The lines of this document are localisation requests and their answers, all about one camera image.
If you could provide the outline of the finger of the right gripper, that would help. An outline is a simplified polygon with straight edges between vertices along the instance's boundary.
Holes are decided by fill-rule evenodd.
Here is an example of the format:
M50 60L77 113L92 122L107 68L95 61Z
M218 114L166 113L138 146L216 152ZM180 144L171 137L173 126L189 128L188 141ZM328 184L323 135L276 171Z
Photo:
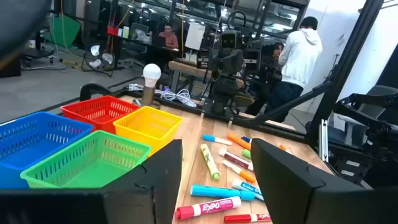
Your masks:
M210 49L208 51L208 70L217 71L217 50Z
M235 67L235 73L238 73L242 70L243 67L243 51L240 49L235 50L235 62L234 62L234 67Z

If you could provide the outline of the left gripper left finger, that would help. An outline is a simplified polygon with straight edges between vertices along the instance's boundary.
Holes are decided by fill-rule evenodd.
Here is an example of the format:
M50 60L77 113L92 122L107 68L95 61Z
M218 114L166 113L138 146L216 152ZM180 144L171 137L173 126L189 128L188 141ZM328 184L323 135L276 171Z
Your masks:
M171 223L182 176L182 140L175 139L105 186L108 223Z

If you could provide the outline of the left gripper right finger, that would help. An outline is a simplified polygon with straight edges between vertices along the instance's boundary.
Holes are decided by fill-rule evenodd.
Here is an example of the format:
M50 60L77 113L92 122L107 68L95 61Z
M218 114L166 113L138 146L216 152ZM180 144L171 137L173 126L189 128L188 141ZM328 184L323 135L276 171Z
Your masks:
M369 223L364 189L262 140L254 171L273 223Z

